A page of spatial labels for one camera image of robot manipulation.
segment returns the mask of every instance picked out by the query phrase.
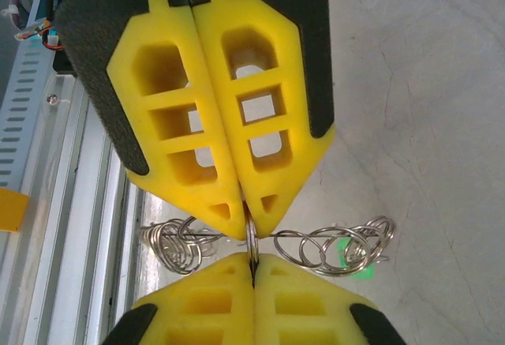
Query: metal frame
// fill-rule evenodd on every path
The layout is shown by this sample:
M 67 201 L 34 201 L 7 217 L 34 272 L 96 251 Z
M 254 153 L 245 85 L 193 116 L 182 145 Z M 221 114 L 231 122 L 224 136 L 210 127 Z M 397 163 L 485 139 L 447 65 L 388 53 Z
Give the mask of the metal frame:
M 40 99 L 24 111 L 34 130 L 19 140 L 29 143 L 23 170 L 9 174 L 21 175 L 30 202 L 21 231 L 0 232 L 2 345 L 95 345 L 131 307 L 137 285 L 144 192 L 127 182 L 82 84 L 51 74 L 40 76 Z M 50 94 L 57 104 L 46 102 Z

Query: screw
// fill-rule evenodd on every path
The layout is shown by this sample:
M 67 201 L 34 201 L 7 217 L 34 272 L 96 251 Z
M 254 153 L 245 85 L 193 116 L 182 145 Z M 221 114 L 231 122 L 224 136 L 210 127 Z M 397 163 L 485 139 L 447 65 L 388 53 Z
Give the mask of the screw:
M 55 94 L 51 94 L 47 97 L 47 102 L 51 105 L 51 106 L 54 106 L 56 104 L 58 104 L 58 97 L 55 95 Z

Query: gray floor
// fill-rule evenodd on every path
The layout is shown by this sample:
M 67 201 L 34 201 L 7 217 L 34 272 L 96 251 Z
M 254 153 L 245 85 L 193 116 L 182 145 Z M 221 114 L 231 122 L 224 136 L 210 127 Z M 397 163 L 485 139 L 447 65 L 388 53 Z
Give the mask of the gray floor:
M 0 0 L 0 10 L 9 6 L 9 0 Z M 18 42 L 14 39 L 17 32 L 7 17 L 0 17 L 0 106 L 6 93 L 10 70 L 13 67 Z
M 331 0 L 338 136 L 281 227 L 395 219 L 391 261 L 334 282 L 408 344 L 505 343 L 504 6 Z M 150 197 L 145 224 L 172 217 L 184 214 Z M 221 243 L 216 258 L 238 250 Z M 141 260 L 139 295 L 178 278 L 145 249 Z

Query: silver metal loop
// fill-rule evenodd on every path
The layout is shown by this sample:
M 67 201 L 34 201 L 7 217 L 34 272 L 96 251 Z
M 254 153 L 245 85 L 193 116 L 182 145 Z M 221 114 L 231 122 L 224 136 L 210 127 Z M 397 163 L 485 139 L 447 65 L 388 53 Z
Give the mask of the silver metal loop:
M 196 238 L 194 235 L 190 235 L 189 237 L 185 234 L 187 232 L 192 233 L 192 231 L 188 231 L 189 225 L 196 220 L 195 216 L 190 216 L 188 219 L 184 220 L 181 226 L 178 229 L 178 237 L 179 239 L 187 245 L 205 245 L 210 244 L 216 240 L 219 240 L 222 236 L 216 235 L 212 237 L 199 237 Z
M 279 239 L 281 237 L 296 237 L 296 238 L 303 238 L 303 244 L 305 244 L 307 241 L 310 241 L 315 247 L 319 249 L 319 254 L 321 257 L 321 262 L 319 264 L 313 264 L 310 262 L 307 257 L 303 254 L 303 252 L 300 250 L 300 258 L 301 261 L 296 259 L 295 257 L 292 257 L 288 252 L 284 250 L 284 248 L 280 245 Z M 301 232 L 296 232 L 296 231 L 290 231 L 290 230 L 284 230 L 280 231 L 273 236 L 274 238 L 274 246 L 279 252 L 281 256 L 283 256 L 285 259 L 287 259 L 289 262 L 296 264 L 300 266 L 301 268 L 307 268 L 308 270 L 314 270 L 317 268 L 320 268 L 325 262 L 326 262 L 326 253 L 324 252 L 323 247 L 313 238 L 310 238 L 307 234 L 303 234 Z
M 141 237 L 166 268 L 178 274 L 187 275 L 197 270 L 209 254 L 204 246 L 226 237 L 224 234 L 209 230 L 194 231 L 190 225 L 194 217 L 186 220 L 170 219 L 165 223 L 140 229 Z M 246 245 L 252 272 L 256 271 L 260 260 L 260 250 L 256 228 L 253 219 L 247 216 Z M 389 261 L 383 252 L 395 236 L 396 225 L 386 216 L 377 216 L 365 225 L 355 227 L 324 227 L 304 234 L 298 231 L 284 230 L 268 236 L 274 239 L 274 246 L 281 257 L 289 262 L 311 270 L 323 276 L 350 276 L 378 262 Z M 286 247 L 281 246 L 280 238 L 299 239 L 298 258 L 291 255 Z M 342 254 L 335 251 L 335 255 L 343 259 L 344 265 L 333 265 L 327 262 L 329 249 L 341 238 L 348 238 Z M 311 243 L 319 253 L 320 261 L 309 260 L 306 246 Z
M 258 264 L 260 263 L 260 247 L 258 244 L 258 237 L 256 236 L 256 227 L 251 215 L 246 216 L 245 243 L 247 244 L 251 273 L 254 276 L 256 269 L 258 268 Z

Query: green tape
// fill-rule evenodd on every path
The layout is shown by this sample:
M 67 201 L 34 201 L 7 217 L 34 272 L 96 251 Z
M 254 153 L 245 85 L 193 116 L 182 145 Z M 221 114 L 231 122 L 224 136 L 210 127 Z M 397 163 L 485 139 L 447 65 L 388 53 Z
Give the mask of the green tape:
M 347 266 L 345 260 L 344 260 L 344 251 L 346 250 L 347 244 L 349 244 L 350 238 L 339 238 L 337 241 L 337 249 L 339 252 L 339 258 L 340 258 L 340 265 L 342 267 Z M 352 279 L 371 279 L 373 277 L 374 273 L 374 265 L 371 264 L 367 268 L 364 268 L 360 272 L 357 272 L 354 275 L 351 275 L 350 277 Z

